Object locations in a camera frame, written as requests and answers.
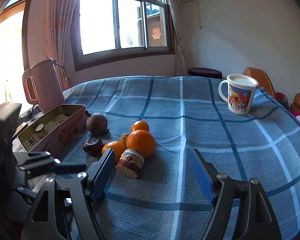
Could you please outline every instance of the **stool seat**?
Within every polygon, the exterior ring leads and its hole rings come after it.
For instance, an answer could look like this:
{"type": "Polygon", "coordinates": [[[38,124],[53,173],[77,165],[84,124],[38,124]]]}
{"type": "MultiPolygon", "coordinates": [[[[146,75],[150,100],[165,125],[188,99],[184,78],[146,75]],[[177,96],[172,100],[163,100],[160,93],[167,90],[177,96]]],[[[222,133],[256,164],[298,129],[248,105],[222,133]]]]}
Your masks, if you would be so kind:
{"type": "Polygon", "coordinates": [[[189,68],[188,74],[196,77],[210,77],[222,79],[222,72],[210,68],[193,67],[189,68]]]}

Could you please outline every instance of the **blue plaid tablecloth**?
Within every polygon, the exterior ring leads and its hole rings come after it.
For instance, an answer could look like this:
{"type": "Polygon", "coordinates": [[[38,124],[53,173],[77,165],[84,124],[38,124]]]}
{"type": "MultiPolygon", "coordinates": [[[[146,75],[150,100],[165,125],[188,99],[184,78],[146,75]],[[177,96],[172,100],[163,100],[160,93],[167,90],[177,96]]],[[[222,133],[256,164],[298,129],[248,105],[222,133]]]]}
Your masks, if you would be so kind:
{"type": "MultiPolygon", "coordinates": [[[[157,143],[138,179],[112,176],[97,219],[106,239],[198,239],[211,205],[191,173],[187,154],[197,148],[232,179],[258,178],[277,217],[282,239],[300,230],[300,125],[263,89],[250,113],[236,115],[218,94],[220,80],[200,77],[130,76],[94,80],[65,91],[66,103],[102,112],[110,135],[104,143],[145,120],[157,143]]],[[[82,131],[63,151],[67,161],[95,159],[82,150],[82,131]]],[[[231,239],[235,200],[224,239],[231,239]]],[[[72,238],[80,239],[75,223],[72,238]]]]}

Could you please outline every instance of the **pink kettle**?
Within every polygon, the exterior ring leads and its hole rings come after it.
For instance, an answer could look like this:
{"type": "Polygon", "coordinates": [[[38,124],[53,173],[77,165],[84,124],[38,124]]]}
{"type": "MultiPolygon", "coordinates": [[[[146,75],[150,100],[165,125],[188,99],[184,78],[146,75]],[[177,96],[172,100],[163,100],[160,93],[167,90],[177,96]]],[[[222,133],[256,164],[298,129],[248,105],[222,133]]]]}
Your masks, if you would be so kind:
{"type": "Polygon", "coordinates": [[[65,100],[54,69],[55,63],[56,60],[52,58],[43,60],[27,69],[22,75],[28,103],[38,104],[44,114],[65,100]]]}

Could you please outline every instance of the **white mug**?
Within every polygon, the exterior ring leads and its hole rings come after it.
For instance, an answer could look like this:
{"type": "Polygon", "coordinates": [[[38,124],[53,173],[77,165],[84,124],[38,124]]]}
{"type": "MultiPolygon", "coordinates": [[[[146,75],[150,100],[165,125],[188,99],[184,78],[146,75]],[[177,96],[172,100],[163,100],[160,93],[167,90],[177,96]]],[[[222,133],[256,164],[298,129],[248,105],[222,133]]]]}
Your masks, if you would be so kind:
{"type": "Polygon", "coordinates": [[[250,111],[251,104],[256,92],[258,81],[252,77],[231,74],[227,76],[219,85],[220,97],[228,102],[228,107],[235,114],[247,114],[250,111]],[[221,91],[224,83],[228,83],[228,96],[225,97],[221,91]]]}

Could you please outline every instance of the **wall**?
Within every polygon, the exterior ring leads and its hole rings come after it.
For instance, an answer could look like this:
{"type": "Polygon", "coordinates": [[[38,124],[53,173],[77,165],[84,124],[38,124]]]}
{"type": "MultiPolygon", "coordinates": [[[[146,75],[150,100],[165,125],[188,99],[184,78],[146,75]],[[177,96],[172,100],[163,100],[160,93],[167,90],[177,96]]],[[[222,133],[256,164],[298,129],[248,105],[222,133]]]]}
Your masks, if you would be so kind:
{"type": "Polygon", "coordinates": [[[292,103],[300,92],[300,9],[293,0],[199,0],[182,3],[187,68],[242,73],[265,70],[274,89],[292,103]]]}
{"type": "MultiPolygon", "coordinates": [[[[28,56],[32,66],[47,58],[44,50],[46,0],[31,0],[28,17],[28,56]]],[[[175,55],[160,55],[111,62],[75,72],[68,39],[65,51],[65,69],[71,75],[72,84],[123,75],[175,76],[175,55]]]]}

